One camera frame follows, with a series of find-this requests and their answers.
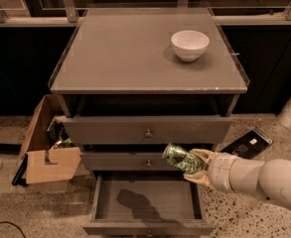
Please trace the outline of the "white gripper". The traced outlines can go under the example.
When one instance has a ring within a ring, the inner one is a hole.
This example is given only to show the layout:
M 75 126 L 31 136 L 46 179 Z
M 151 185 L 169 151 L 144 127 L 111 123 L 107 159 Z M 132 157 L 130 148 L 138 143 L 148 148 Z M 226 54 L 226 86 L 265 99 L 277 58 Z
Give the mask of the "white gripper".
M 192 149 L 190 151 L 199 163 L 209 165 L 208 171 L 196 172 L 192 175 L 183 174 L 184 179 L 203 186 L 213 186 L 223 192 L 233 192 L 230 185 L 229 174 L 231 166 L 238 160 L 237 156 L 218 153 L 206 149 Z

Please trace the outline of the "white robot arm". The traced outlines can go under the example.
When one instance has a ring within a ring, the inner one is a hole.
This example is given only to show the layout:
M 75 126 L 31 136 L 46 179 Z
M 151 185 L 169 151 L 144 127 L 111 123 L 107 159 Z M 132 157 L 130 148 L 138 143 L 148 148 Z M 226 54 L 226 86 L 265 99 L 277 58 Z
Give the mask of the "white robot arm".
M 193 149 L 207 166 L 184 178 L 217 191 L 243 194 L 291 211 L 291 161 L 243 159 L 228 153 Z

